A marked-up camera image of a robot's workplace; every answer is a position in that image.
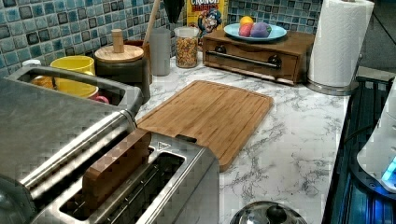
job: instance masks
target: yellow bowl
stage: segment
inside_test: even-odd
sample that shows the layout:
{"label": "yellow bowl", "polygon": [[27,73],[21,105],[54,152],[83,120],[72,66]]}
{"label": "yellow bowl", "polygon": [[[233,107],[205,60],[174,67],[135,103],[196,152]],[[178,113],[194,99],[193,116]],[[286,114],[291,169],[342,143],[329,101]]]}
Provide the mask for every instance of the yellow bowl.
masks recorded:
{"label": "yellow bowl", "polygon": [[[68,56],[57,59],[50,64],[51,67],[67,69],[81,74],[94,76],[94,60],[87,56]],[[92,95],[96,87],[82,82],[72,81],[64,78],[55,78],[58,91],[87,98]]]}

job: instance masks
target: yellow lemon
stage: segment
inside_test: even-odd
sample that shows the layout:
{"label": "yellow lemon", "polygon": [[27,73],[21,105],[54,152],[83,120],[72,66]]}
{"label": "yellow lemon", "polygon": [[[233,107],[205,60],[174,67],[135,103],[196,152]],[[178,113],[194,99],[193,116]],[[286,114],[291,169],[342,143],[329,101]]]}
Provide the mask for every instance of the yellow lemon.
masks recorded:
{"label": "yellow lemon", "polygon": [[249,16],[244,16],[241,18],[241,20],[239,21],[240,26],[243,26],[244,24],[247,23],[254,23],[253,19],[251,19],[251,17]]}

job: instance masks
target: wooden handle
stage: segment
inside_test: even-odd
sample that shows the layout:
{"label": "wooden handle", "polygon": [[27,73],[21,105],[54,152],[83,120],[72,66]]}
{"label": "wooden handle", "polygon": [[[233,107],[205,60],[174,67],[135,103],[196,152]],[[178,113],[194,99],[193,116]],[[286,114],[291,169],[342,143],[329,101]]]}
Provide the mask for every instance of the wooden handle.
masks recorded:
{"label": "wooden handle", "polygon": [[152,6],[151,14],[148,21],[148,29],[146,31],[145,40],[143,41],[143,46],[145,46],[149,41],[149,35],[151,34],[152,26],[155,22],[155,16],[157,15],[158,8],[160,7],[160,0],[154,1],[154,6]]}
{"label": "wooden handle", "polygon": [[137,167],[147,163],[150,141],[150,132],[136,129],[85,172],[82,195],[90,212],[96,210]]}
{"label": "wooden handle", "polygon": [[124,47],[123,47],[122,30],[121,29],[112,30],[111,34],[113,36],[114,52],[115,53],[123,53],[124,52]]}

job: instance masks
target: blue plate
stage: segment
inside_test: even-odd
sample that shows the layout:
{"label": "blue plate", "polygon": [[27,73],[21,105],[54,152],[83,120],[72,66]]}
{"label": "blue plate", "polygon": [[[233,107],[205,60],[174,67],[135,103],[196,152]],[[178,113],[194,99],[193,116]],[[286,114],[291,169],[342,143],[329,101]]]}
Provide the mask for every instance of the blue plate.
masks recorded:
{"label": "blue plate", "polygon": [[268,37],[245,37],[239,35],[239,23],[230,24],[224,27],[224,32],[238,39],[246,41],[270,41],[284,36],[287,31],[280,26],[270,25],[272,31]]}

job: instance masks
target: paper towel holder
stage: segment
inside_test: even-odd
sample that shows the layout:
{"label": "paper towel holder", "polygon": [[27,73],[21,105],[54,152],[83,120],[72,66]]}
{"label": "paper towel holder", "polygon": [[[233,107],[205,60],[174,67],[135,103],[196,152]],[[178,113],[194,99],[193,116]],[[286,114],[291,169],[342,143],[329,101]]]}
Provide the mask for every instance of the paper towel holder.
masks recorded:
{"label": "paper towel holder", "polygon": [[305,86],[310,89],[311,91],[316,91],[319,93],[323,93],[326,95],[333,95],[333,96],[348,96],[351,95],[354,90],[359,87],[359,83],[356,81],[356,75],[358,74],[359,65],[361,64],[361,59],[363,58],[362,54],[359,54],[358,61],[356,62],[355,71],[353,73],[352,79],[350,84],[345,87],[331,87],[326,86],[323,84],[319,84],[310,80],[308,77],[306,78]]}

